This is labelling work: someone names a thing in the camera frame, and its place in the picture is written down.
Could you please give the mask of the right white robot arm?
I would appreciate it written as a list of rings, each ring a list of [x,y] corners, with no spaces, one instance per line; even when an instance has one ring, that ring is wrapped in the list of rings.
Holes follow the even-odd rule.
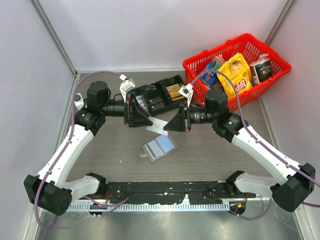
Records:
[[[228,99],[221,91],[207,91],[205,107],[181,103],[178,113],[163,129],[188,132],[193,124],[211,124],[218,136],[245,151],[271,174],[263,177],[235,171],[226,179],[225,190],[230,197],[252,193],[270,198],[292,213],[313,192],[315,168],[309,163],[301,165],[265,141],[241,115],[229,111]]]

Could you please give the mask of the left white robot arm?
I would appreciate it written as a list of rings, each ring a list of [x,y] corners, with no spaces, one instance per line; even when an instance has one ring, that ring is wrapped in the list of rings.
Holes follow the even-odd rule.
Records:
[[[106,122],[106,117],[122,117],[130,128],[152,126],[150,114],[140,106],[132,91],[135,86],[132,79],[124,80],[119,87],[121,100],[111,98],[111,91],[104,81],[92,82],[86,98],[80,93],[74,95],[78,111],[65,139],[43,169],[24,180],[28,198],[36,209],[61,216],[75,200],[88,195],[102,199],[106,195],[107,181],[99,174],[91,172],[72,182],[66,179],[81,152]]]

